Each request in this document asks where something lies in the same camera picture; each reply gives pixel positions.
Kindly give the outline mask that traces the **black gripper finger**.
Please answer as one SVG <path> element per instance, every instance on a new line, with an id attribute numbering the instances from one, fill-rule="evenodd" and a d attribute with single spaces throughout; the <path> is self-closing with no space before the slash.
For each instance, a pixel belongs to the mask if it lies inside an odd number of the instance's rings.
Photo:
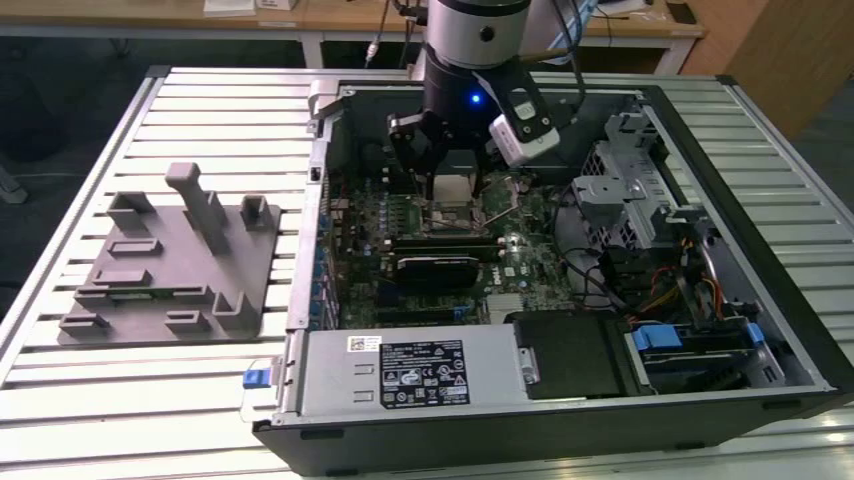
<path id="1" fill-rule="evenodd" d="M 486 145 L 479 145 L 473 150 L 475 157 L 475 177 L 471 189 L 471 197 L 478 199 L 486 187 L 486 176 L 496 169 L 496 155 Z"/>
<path id="2" fill-rule="evenodd" d="M 415 148 L 417 135 L 427 139 L 421 152 Z M 437 117 L 430 112 L 403 116 L 389 115 L 389 139 L 395 158 L 406 172 L 423 184 L 422 192 L 426 200 L 434 199 L 435 171 L 438 169 L 437 150 L 438 124 Z"/>

